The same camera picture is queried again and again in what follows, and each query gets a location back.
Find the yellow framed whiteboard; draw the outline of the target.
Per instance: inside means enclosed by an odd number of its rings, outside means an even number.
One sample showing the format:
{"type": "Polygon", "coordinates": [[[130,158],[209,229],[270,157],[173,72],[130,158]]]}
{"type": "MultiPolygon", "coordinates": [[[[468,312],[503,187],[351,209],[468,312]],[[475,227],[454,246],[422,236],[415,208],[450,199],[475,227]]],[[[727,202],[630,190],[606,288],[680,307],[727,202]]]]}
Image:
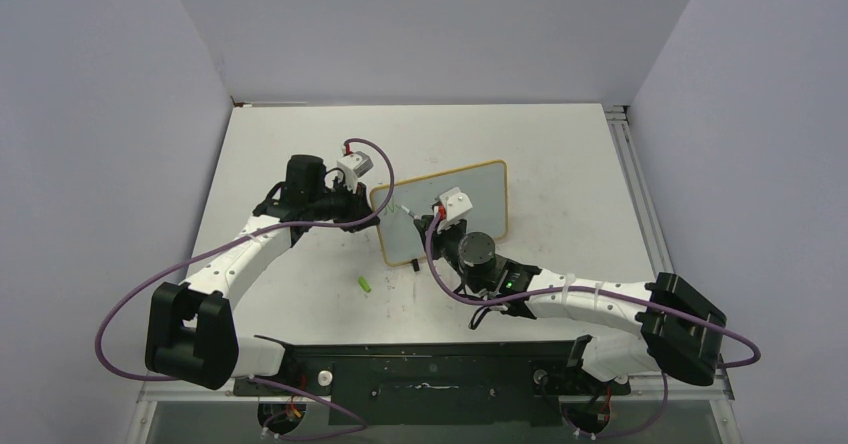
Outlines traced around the yellow framed whiteboard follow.
{"type": "Polygon", "coordinates": [[[433,211],[442,216],[440,231],[465,221],[469,231],[500,239],[509,228],[508,174],[502,160],[399,181],[393,190],[380,185],[368,198],[373,208],[384,206],[377,232],[384,261],[391,267],[424,257],[413,219],[433,211]]]}

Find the green white marker pen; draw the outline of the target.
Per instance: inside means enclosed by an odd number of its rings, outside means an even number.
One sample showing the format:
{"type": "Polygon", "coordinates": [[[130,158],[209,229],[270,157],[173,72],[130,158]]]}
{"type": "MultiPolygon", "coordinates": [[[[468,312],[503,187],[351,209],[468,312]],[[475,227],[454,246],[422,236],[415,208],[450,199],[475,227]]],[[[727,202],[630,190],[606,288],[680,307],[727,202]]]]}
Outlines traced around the green white marker pen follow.
{"type": "Polygon", "coordinates": [[[422,220],[423,220],[423,217],[422,217],[422,216],[420,216],[419,214],[416,214],[416,213],[415,213],[415,212],[413,212],[410,208],[408,208],[408,207],[406,207],[406,206],[404,206],[404,205],[401,205],[401,206],[400,206],[400,208],[401,208],[401,210],[402,210],[402,211],[403,211],[403,212],[404,212],[404,213],[405,213],[408,217],[410,217],[413,221],[422,221],[422,220]]]}

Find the green marker cap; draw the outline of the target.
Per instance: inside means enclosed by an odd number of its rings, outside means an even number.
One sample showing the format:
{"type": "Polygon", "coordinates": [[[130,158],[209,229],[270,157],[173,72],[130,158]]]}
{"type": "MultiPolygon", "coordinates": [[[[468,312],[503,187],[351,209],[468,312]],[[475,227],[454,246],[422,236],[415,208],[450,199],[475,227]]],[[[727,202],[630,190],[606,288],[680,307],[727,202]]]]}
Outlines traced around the green marker cap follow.
{"type": "Polygon", "coordinates": [[[370,293],[372,291],[372,288],[365,277],[359,276],[357,278],[357,282],[365,293],[370,293]]]}

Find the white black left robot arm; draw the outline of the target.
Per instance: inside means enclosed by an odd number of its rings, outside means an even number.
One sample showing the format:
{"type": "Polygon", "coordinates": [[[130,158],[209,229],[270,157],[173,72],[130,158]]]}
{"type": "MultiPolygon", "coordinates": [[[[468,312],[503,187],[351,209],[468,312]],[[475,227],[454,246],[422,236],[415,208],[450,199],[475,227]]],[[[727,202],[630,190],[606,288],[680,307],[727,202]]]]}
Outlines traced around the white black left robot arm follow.
{"type": "Polygon", "coordinates": [[[327,168],[312,155],[294,155],[283,181],[254,208],[237,245],[218,254],[181,284],[162,283],[151,297],[145,365],[148,370],[216,390],[231,378],[258,376],[271,393],[290,392],[298,367],[283,345],[240,337],[233,310],[268,266],[313,223],[347,224],[357,232],[378,224],[360,179],[371,158],[349,152],[327,168]]]}

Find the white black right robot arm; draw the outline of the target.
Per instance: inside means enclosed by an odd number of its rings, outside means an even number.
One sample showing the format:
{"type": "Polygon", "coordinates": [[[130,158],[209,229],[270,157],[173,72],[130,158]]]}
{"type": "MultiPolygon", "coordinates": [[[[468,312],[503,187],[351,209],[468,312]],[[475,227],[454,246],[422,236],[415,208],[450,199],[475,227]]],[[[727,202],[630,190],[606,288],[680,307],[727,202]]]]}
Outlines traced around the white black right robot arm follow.
{"type": "Polygon", "coordinates": [[[498,254],[491,237],[459,221],[444,227],[432,215],[413,220],[428,264],[444,260],[460,284],[456,300],[513,317],[567,319],[614,330],[591,335],[565,366],[569,385],[590,392],[602,382],[663,372],[709,386],[719,367],[726,316],[677,274],[648,282],[605,282],[557,274],[498,254]]]}

